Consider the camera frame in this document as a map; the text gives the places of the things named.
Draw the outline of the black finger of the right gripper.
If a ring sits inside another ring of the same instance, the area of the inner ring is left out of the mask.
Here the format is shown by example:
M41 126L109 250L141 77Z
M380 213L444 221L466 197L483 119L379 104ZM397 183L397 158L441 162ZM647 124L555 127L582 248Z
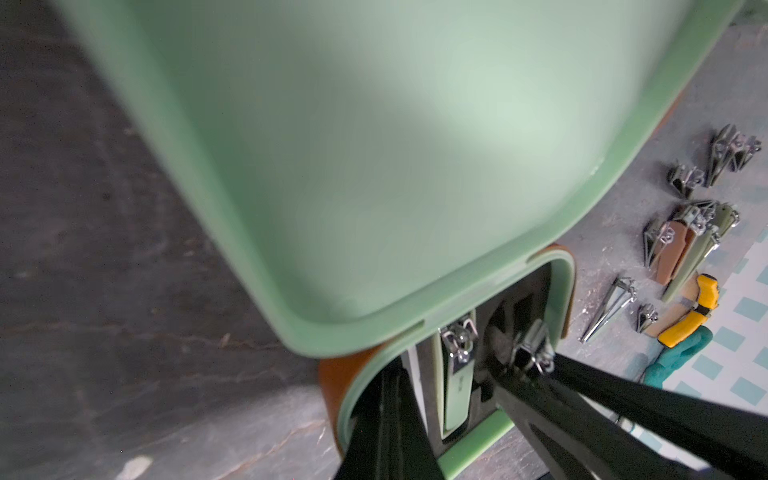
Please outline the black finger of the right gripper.
M767 477L765 416L634 383L562 355L550 378L735 479Z
M694 479L556 380L512 369L492 375L497 403L556 479Z

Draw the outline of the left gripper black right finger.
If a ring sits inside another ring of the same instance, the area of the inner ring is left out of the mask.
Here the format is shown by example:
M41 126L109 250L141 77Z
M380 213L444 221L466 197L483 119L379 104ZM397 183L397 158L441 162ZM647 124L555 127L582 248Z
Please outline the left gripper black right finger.
M391 373L389 462L391 479L444 479L431 448L408 372Z

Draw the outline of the small green nail clipper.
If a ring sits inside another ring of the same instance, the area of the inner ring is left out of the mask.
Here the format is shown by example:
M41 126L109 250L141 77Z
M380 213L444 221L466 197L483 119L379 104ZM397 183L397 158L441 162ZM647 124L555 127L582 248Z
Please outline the small green nail clipper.
M554 371L555 351L549 337L549 328L540 318L513 340L511 365L525 375L538 377Z

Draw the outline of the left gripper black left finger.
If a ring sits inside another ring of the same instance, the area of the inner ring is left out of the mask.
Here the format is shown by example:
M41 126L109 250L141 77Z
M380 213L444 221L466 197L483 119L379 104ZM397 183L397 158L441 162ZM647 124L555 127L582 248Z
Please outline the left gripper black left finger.
M392 367L378 373L357 402L352 437L335 479L389 478L385 400L392 373Z

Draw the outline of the large green nail clipper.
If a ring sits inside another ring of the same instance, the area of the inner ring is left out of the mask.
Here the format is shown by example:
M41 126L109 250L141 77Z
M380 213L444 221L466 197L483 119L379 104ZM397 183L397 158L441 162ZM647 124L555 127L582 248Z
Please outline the large green nail clipper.
M439 433L446 440L469 418L479 335L476 311L440 328L433 337Z

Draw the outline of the green clipper case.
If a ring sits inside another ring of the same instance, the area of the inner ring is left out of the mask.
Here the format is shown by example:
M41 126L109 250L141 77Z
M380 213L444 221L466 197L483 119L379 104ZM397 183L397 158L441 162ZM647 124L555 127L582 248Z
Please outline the green clipper case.
M558 245L739 1L59 1L336 443L388 364L575 290Z

